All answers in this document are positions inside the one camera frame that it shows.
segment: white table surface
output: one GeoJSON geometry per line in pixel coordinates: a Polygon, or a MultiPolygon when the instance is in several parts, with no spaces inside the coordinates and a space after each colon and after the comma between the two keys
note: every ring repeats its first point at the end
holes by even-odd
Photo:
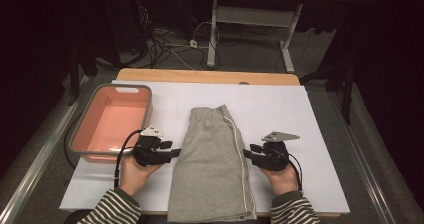
{"type": "MultiPolygon", "coordinates": [[[[173,141],[172,148],[182,147],[193,107],[227,105],[247,149],[249,144],[262,145],[261,138],[271,131],[299,135],[300,139],[286,141],[286,145],[302,166],[305,197],[317,213],[350,212],[303,86],[115,82],[143,84],[152,89],[150,124],[165,132],[161,139],[173,141]]],[[[177,160],[163,165],[135,196],[144,211],[166,213],[168,210],[172,171],[177,160]]],[[[269,182],[250,160],[248,163],[257,212],[269,213],[273,198],[269,182]]],[[[88,163],[81,158],[60,209],[94,208],[105,191],[113,188],[114,168],[114,164],[88,163]]]]}

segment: striped sleeve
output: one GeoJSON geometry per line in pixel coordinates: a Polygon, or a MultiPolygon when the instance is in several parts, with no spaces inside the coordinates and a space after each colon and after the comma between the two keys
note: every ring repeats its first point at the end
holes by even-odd
{"type": "Polygon", "coordinates": [[[108,190],[96,208],[79,224],[87,223],[137,223],[141,215],[139,204],[119,188],[108,190]]]}
{"type": "Polygon", "coordinates": [[[311,203],[297,191],[274,198],[271,217],[277,224],[320,223],[311,203]]]}

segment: pink tray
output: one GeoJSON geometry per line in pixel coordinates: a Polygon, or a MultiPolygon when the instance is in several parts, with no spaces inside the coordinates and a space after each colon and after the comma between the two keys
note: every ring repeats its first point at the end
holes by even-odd
{"type": "MultiPolygon", "coordinates": [[[[152,110],[149,87],[102,85],[91,97],[70,149],[89,162],[114,163],[128,135],[149,125],[152,110]]],[[[127,147],[133,147],[137,140],[138,135],[134,135],[127,147]]]]}

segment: folded cloth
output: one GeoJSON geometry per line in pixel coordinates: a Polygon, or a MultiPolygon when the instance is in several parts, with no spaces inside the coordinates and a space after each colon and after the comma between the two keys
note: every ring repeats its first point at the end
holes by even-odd
{"type": "Polygon", "coordinates": [[[256,219],[243,148],[225,105],[193,108],[173,172],[168,222],[256,219]]]}

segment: human hand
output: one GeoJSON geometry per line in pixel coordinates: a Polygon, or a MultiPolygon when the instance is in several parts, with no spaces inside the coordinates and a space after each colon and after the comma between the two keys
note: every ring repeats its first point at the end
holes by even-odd
{"type": "Polygon", "coordinates": [[[150,175],[162,165],[140,166],[134,157],[126,158],[122,164],[121,183],[119,187],[130,196],[134,196],[144,187],[150,175]]]}
{"type": "Polygon", "coordinates": [[[298,183],[296,172],[290,164],[279,172],[260,169],[268,177],[272,191],[275,195],[279,196],[287,192],[297,191],[298,183]]]}

